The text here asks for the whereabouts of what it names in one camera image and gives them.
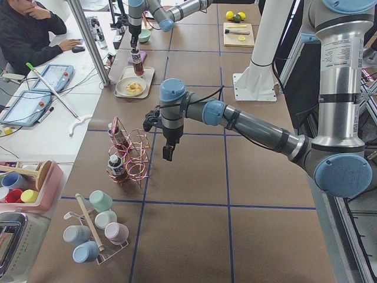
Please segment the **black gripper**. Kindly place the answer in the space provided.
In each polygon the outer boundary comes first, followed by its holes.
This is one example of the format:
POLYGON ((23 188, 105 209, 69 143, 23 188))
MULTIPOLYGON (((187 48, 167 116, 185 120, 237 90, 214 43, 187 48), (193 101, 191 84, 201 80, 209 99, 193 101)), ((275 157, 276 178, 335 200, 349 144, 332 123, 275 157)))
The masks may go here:
POLYGON ((131 34, 131 51, 138 51, 138 37, 141 34, 142 18, 133 18, 129 15, 121 15, 118 17, 116 28, 121 31, 123 27, 128 27, 131 34))
POLYGON ((143 122, 144 131, 150 131, 153 126, 162 129, 167 140, 167 145, 163 147, 163 159, 172 161, 176 144, 183 135, 183 117, 170 110, 156 108, 145 115, 143 122))

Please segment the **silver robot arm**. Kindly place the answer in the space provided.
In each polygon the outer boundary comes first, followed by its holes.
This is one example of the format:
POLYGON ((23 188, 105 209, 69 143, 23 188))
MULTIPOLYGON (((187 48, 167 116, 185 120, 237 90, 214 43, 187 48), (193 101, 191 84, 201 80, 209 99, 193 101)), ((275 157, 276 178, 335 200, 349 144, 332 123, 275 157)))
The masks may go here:
POLYGON ((173 29, 174 23, 197 12, 207 9, 213 1, 210 0, 190 0, 181 5, 173 6, 165 10, 160 1, 151 0, 132 0, 128 1, 128 30, 131 34, 130 45, 133 51, 137 49, 138 38, 141 34, 141 25, 143 21, 143 12, 151 12, 154 20, 164 31, 173 29))
POLYGON ((318 133, 313 139, 258 119, 212 96, 186 90, 181 80, 160 86, 160 104, 145 117, 145 131, 162 129, 163 157, 171 160, 184 119, 221 125, 251 142, 281 153, 300 166, 325 193, 351 198, 372 181, 358 137, 363 39, 373 25, 375 1, 310 1, 304 27, 321 43, 318 133))

